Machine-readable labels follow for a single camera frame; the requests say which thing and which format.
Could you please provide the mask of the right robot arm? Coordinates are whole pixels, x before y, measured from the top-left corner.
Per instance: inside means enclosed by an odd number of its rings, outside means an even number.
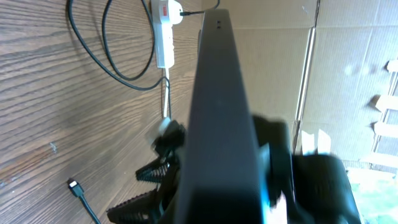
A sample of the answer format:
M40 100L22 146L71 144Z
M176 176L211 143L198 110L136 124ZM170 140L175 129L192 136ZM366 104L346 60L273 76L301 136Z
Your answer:
M262 161L266 163L267 204L285 196L288 223L360 223L343 163L325 154L293 155L286 146L287 127L253 115ZM165 119L157 128L157 159L136 171L136 179L159 187L107 210L113 223L173 223L186 129Z

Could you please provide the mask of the blue screen Galaxy smartphone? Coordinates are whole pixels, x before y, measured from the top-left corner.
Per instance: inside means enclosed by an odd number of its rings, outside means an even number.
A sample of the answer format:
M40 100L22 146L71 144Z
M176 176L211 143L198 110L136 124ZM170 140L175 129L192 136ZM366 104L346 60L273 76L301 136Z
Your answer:
M229 12L206 11L175 223L265 223L265 172Z

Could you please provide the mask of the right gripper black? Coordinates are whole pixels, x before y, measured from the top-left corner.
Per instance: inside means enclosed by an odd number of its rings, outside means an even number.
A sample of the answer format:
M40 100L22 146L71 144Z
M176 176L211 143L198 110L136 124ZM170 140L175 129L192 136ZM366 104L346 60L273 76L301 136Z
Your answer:
M155 140L158 158L136 171L136 179L161 184L169 179L171 169L180 167L186 136L185 126L171 120L163 136ZM106 211L108 219L117 224L157 223L160 218L157 190L140 194Z

